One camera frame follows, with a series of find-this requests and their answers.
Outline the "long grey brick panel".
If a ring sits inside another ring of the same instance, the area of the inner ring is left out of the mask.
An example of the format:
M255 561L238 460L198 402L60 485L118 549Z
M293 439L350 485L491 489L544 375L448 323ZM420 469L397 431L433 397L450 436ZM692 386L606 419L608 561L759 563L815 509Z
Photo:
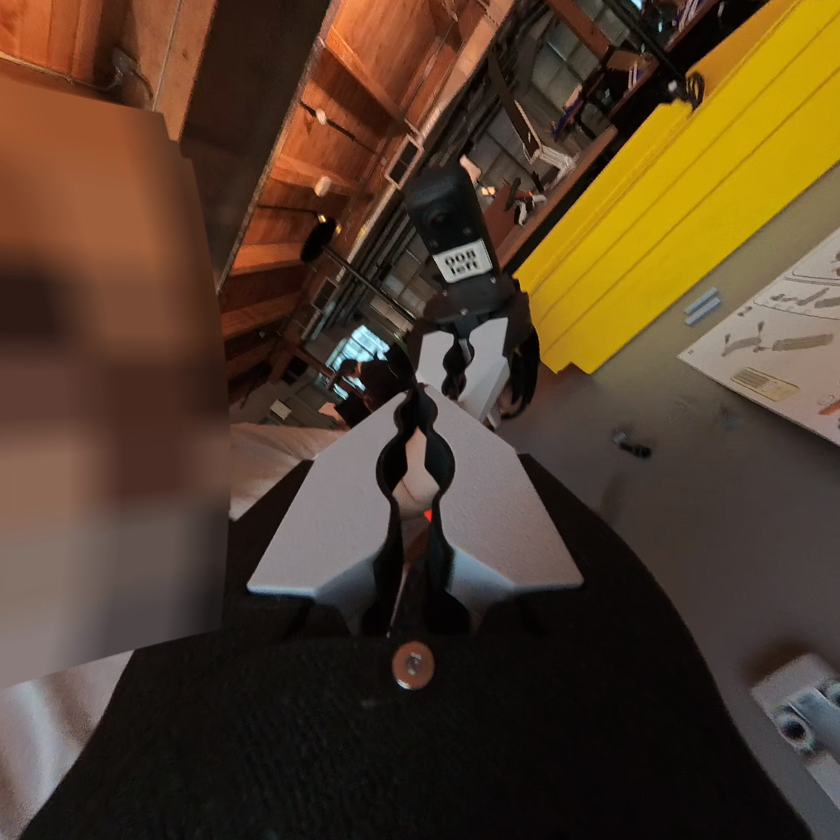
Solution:
M751 696L796 761L839 808L839 676L822 657L802 654L763 677Z

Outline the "black round lamp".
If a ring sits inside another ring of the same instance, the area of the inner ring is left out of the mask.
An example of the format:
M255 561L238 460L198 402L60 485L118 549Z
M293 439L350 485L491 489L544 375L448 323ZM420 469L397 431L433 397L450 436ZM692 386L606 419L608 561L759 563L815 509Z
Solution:
M321 217L301 247L300 261L308 265L317 260L330 247L338 227L334 217Z

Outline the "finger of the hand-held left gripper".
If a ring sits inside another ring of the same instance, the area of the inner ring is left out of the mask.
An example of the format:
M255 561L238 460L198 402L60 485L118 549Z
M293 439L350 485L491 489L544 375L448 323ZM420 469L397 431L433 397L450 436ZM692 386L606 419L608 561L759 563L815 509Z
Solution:
M444 331L423 336L416 378L451 401L459 399L463 391L463 349L456 336Z
M505 352L508 318L494 318L469 335L471 359L465 368L465 386L458 405L483 424L508 382L510 365Z

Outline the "large yellow bin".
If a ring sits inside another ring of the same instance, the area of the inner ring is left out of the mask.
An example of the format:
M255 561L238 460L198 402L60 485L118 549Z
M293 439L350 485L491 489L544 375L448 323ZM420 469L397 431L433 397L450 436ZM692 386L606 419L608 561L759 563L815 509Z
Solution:
M839 159L839 2L769 2L516 270L542 362L591 374Z

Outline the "open instruction booklet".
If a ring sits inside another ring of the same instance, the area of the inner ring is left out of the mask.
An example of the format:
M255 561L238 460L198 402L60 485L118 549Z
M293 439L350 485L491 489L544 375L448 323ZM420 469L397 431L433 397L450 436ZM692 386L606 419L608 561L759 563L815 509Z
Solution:
M678 358L839 446L838 229Z

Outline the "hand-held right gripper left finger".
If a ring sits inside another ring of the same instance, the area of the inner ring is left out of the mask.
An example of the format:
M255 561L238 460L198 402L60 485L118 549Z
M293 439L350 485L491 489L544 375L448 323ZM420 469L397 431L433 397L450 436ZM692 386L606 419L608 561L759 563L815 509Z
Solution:
M341 436L312 462L299 492L269 541L248 592L292 595L335 607L352 632L375 602L373 558L385 545L391 502L396 533L404 519L422 516L422 434L397 443L406 457L397 467L395 489L381 489L378 458L397 435L400 394Z

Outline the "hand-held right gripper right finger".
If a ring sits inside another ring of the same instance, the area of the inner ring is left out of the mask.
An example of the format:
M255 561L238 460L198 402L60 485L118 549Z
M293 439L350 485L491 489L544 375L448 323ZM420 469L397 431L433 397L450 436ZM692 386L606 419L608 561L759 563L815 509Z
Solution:
M584 576L516 450L437 389L425 394L437 409L433 430L454 460L439 502L453 557L446 590L471 628L518 596L580 588Z

